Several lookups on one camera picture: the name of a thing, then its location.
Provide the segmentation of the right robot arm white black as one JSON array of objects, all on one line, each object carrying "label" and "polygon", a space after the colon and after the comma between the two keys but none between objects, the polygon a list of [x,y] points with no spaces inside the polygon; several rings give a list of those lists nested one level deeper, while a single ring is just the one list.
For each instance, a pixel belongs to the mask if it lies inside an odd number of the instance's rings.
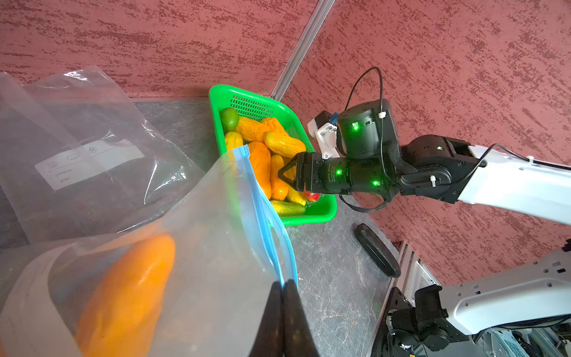
[{"label": "right robot arm white black", "polygon": [[[423,135],[401,145],[390,103],[359,104],[339,115],[340,156],[298,153],[279,170],[298,191],[374,193],[487,205],[570,223],[570,168],[522,156],[502,145],[475,146]],[[413,299],[393,288],[373,340],[373,356],[408,356],[424,347],[437,352],[456,342],[477,342],[488,329],[553,327],[570,320],[570,245],[532,263],[470,283],[436,284]]]}]

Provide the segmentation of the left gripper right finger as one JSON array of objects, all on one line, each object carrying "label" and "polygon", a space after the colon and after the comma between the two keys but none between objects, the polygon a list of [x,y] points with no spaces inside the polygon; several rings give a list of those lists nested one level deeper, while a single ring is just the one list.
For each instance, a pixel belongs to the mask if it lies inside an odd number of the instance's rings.
[{"label": "left gripper right finger", "polygon": [[303,310],[297,284],[293,280],[285,282],[283,300],[283,356],[319,357],[318,349]]}]

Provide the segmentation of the red mango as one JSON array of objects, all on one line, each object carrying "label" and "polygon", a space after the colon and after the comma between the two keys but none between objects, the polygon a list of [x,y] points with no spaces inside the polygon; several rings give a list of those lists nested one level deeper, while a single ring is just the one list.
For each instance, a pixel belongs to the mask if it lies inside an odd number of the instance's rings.
[{"label": "red mango", "polygon": [[319,193],[312,193],[309,191],[304,191],[303,197],[307,202],[313,203],[313,202],[317,202],[320,199],[321,195]]}]

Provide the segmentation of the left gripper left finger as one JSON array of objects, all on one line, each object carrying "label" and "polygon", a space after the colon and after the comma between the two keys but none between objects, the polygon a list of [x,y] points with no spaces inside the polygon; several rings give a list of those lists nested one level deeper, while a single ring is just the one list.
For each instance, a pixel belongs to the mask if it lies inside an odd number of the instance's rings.
[{"label": "left gripper left finger", "polygon": [[274,282],[270,288],[266,307],[254,340],[250,357],[283,356],[283,288]]}]

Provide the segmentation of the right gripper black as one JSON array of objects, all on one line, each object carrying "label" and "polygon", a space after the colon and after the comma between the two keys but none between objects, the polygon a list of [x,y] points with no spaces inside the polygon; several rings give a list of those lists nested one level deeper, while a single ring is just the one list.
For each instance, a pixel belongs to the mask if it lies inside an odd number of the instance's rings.
[{"label": "right gripper black", "polygon": [[278,178],[298,193],[349,194],[351,160],[323,159],[320,153],[298,153],[278,170]]}]

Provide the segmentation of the large orange mango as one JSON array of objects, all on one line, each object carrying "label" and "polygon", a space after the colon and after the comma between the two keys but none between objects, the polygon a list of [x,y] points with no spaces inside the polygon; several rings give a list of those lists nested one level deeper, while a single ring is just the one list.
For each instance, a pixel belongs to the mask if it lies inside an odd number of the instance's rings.
[{"label": "large orange mango", "polygon": [[174,261],[174,239],[162,234],[137,242],[112,265],[77,324],[83,356],[148,354]]}]

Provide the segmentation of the clear zip bag blue zipper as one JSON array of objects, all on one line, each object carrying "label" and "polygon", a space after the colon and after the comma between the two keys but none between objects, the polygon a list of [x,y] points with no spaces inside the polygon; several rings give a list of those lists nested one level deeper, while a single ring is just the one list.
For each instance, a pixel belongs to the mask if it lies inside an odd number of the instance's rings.
[{"label": "clear zip bag blue zipper", "polygon": [[1,253],[3,356],[248,356],[297,271],[236,148],[163,217]]}]

